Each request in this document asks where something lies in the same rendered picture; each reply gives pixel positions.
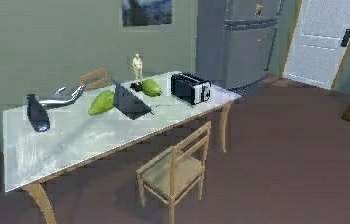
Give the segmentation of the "dark framed wall picture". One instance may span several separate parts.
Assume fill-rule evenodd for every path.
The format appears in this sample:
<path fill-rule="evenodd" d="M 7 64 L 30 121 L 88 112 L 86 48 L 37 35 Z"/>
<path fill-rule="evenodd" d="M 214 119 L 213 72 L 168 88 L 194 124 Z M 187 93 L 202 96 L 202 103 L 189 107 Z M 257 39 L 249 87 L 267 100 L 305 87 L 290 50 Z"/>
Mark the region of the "dark framed wall picture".
<path fill-rule="evenodd" d="M 166 25 L 172 23 L 172 0 L 122 0 L 124 27 Z"/>

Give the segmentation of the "grey fridge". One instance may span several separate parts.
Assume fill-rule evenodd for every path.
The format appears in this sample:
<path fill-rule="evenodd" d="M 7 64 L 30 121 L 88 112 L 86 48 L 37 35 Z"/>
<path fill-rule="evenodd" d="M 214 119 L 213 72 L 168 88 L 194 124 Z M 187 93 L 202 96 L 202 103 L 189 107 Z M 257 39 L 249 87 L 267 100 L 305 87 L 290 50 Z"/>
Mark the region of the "grey fridge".
<path fill-rule="evenodd" d="M 196 74 L 243 97 L 269 68 L 285 0 L 199 0 Z"/>

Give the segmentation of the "dark blue vase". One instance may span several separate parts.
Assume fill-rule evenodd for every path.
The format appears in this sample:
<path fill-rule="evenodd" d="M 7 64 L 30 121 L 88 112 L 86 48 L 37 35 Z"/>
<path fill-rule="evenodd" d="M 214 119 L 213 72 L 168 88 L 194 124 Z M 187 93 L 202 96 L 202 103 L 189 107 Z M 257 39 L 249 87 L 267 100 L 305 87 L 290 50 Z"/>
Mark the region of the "dark blue vase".
<path fill-rule="evenodd" d="M 42 107 L 34 94 L 27 95 L 27 117 L 35 132 L 46 132 L 50 129 L 47 111 Z"/>

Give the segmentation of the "silver curved metal object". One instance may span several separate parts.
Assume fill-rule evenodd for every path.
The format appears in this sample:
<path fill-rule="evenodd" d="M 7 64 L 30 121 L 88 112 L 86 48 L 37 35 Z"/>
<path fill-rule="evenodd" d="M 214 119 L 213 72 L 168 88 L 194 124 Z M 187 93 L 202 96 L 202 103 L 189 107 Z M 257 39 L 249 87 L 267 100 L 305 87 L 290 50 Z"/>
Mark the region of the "silver curved metal object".
<path fill-rule="evenodd" d="M 61 95 L 61 92 L 65 89 L 66 87 L 61 87 L 60 89 L 56 90 L 53 96 L 50 98 L 39 98 L 39 103 L 46 110 L 74 104 L 76 100 L 79 99 L 83 94 L 85 85 L 78 86 L 77 89 L 73 91 L 70 96 Z"/>

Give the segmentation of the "white room door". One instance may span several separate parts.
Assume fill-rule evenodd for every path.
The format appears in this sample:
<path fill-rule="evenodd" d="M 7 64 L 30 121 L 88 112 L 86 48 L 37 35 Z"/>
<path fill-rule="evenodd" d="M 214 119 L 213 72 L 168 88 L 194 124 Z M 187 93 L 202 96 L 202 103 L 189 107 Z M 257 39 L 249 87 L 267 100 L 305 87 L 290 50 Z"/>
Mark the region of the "white room door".
<path fill-rule="evenodd" d="M 330 90 L 347 47 L 350 0 L 302 0 L 283 77 Z"/>

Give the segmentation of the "black toaster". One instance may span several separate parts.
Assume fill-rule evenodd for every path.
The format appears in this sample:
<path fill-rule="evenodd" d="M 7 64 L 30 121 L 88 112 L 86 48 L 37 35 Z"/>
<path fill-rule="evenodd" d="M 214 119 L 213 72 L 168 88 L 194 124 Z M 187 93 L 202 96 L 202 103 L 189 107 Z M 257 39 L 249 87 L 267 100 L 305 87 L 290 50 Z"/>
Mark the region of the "black toaster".
<path fill-rule="evenodd" d="M 173 74 L 171 94 L 190 105 L 197 105 L 210 99 L 211 83 L 191 73 Z"/>

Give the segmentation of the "green papaya fruit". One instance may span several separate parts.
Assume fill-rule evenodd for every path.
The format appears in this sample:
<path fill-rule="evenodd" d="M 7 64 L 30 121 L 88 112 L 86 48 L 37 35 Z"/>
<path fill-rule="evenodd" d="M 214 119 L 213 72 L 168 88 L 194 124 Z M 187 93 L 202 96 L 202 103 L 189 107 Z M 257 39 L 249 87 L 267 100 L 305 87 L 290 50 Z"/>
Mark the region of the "green papaya fruit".
<path fill-rule="evenodd" d="M 142 91 L 145 95 L 150 97 L 156 97 L 162 94 L 161 87 L 153 79 L 146 79 L 142 82 Z"/>
<path fill-rule="evenodd" d="M 111 110 L 114 107 L 114 95 L 115 93 L 111 90 L 101 92 L 91 104 L 89 114 L 99 115 Z"/>

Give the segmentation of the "white-topped wooden table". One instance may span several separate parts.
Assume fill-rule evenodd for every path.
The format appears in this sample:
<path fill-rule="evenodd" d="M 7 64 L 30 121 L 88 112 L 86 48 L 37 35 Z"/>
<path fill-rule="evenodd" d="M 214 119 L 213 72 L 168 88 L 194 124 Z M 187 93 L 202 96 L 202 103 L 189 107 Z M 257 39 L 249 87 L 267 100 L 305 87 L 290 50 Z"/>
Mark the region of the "white-topped wooden table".
<path fill-rule="evenodd" d="M 51 109 L 51 128 L 34 131 L 25 106 L 2 112 L 3 191 L 26 189 L 39 203 L 47 224 L 56 224 L 54 213 L 41 184 L 114 152 L 123 150 L 189 120 L 225 108 L 241 96 L 219 86 L 211 87 L 211 98 L 190 106 L 173 97 L 170 72 L 153 79 L 162 88 L 158 97 L 138 93 L 152 110 L 132 120 L 117 109 L 91 116 L 91 103 L 99 90 L 84 93 L 76 103 Z"/>

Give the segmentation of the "light wooden chair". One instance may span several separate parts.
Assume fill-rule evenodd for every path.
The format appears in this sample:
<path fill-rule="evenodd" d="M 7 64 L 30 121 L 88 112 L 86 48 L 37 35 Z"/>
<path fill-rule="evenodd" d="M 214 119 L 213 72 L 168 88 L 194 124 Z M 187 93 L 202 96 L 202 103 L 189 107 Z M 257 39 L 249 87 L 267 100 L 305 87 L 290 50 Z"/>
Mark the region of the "light wooden chair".
<path fill-rule="evenodd" d="M 102 88 L 110 85 L 108 72 L 104 68 L 97 69 L 79 77 L 81 85 L 85 86 L 86 91 Z"/>
<path fill-rule="evenodd" d="M 211 127 L 207 121 L 136 170 L 141 205 L 146 191 L 156 196 L 168 207 L 169 224 L 175 224 L 175 207 L 194 186 L 202 199 Z"/>

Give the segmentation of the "beige figurine on black base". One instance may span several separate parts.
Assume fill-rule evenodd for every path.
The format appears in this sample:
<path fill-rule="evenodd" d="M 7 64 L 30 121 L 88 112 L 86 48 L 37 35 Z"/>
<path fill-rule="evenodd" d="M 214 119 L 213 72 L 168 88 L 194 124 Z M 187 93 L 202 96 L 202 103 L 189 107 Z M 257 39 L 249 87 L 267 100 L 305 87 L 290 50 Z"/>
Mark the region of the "beige figurine on black base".
<path fill-rule="evenodd" d="M 143 71 L 143 62 L 139 54 L 135 54 L 132 59 L 132 67 L 135 75 L 135 82 L 131 84 L 131 88 L 139 92 L 142 90 L 142 71 Z"/>

